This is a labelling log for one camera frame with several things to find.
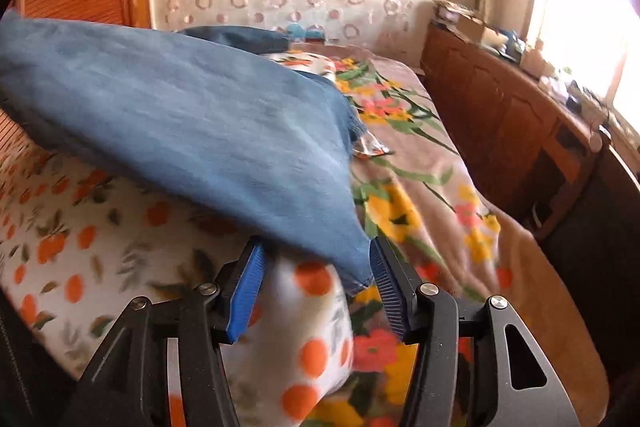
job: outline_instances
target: metal screw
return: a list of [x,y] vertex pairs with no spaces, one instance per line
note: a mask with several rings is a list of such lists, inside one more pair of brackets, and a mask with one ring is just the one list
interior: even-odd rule
[[437,295],[439,291],[440,290],[438,290],[438,287],[434,284],[431,284],[430,282],[426,282],[420,285],[420,293],[422,295],[427,295],[428,297]]
[[491,303],[491,306],[499,310],[503,310],[509,305],[509,301],[502,295],[494,295],[489,299],[489,302]]
[[213,295],[218,292],[218,286],[213,284],[212,282],[206,282],[198,286],[198,291],[202,295]]
[[129,306],[135,310],[141,310],[146,306],[146,297],[136,297],[129,303]]

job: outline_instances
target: yellow flower print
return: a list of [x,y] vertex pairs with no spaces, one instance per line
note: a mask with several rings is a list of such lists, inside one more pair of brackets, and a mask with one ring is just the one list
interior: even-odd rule
[[480,232],[477,227],[473,227],[465,236],[465,244],[469,249],[471,260],[474,263],[491,261],[494,258],[491,250],[493,243],[494,238]]
[[360,120],[364,125],[369,123],[386,123],[385,119],[372,113],[372,112],[361,112]]
[[495,214],[482,216],[482,223],[492,232],[500,233],[500,223],[498,223],[498,218],[495,217]]
[[371,194],[365,210],[386,237],[402,243],[408,233],[422,226],[420,214],[402,185],[388,184],[380,188],[388,194],[388,200]]
[[480,205],[480,199],[478,198],[478,194],[476,193],[476,189],[471,185],[463,185],[462,183],[458,186],[458,197],[467,201],[468,203],[473,203],[474,206]]
[[351,89],[351,92],[353,94],[360,94],[362,96],[373,96],[376,93],[376,90],[372,87],[360,86],[353,87],[353,89]]
[[322,400],[309,418],[327,422],[334,427],[362,427],[364,420],[346,400]]
[[380,292],[378,292],[378,288],[376,286],[369,286],[366,290],[358,293],[353,300],[362,304],[366,304],[371,301],[382,302]]
[[414,371],[415,353],[417,344],[396,346],[396,361],[385,367],[387,379],[385,382],[386,400],[393,405],[404,404],[406,393],[409,390],[411,373]]
[[335,87],[337,87],[341,93],[351,92],[351,87],[349,87],[349,83],[346,80],[336,80]]
[[402,84],[400,82],[398,82],[397,80],[384,80],[383,81],[385,83],[385,85],[389,86],[389,87],[395,87],[396,89],[402,89],[404,86],[402,86]]

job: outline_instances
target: cardboard box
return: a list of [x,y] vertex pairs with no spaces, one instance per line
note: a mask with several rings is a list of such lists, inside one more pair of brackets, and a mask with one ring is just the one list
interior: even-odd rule
[[461,15],[456,23],[456,30],[472,42],[480,42],[484,34],[484,23],[481,20]]

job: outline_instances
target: blue gripper pad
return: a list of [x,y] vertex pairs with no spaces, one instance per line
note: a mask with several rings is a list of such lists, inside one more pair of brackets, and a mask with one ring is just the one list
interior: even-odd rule
[[386,240],[375,238],[369,246],[369,260],[373,277],[376,279],[378,291],[385,307],[386,317],[389,320],[391,330],[402,340],[410,333],[408,318],[408,306],[398,280],[389,266],[388,258],[397,261],[396,254],[391,250]]
[[229,304],[229,322],[226,334],[231,343],[236,342],[240,335],[246,331],[266,266],[262,244],[257,242],[253,245],[250,244],[248,248],[252,248],[249,260],[238,279],[236,291]]

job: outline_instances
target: floral blanket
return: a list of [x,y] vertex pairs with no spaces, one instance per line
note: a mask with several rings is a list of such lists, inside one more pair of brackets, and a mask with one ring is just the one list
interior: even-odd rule
[[[366,233],[385,235],[423,280],[455,296],[484,301],[500,293],[509,298],[554,364],[583,425],[596,425],[606,407],[606,379],[571,297],[530,234],[483,203],[418,78],[403,64],[359,48],[308,51],[353,57],[335,60],[337,87],[393,151],[352,164],[354,202]],[[543,278],[555,302],[540,303],[535,285],[522,272],[527,264]],[[399,343],[390,331],[375,287],[357,295],[350,311],[353,374],[316,406],[305,427],[398,425],[417,346]],[[566,339],[556,330],[567,324],[574,325],[574,354],[561,355]],[[590,369],[577,367],[579,360],[590,360]],[[462,426],[472,363],[469,339],[461,339],[459,361],[452,424]]]

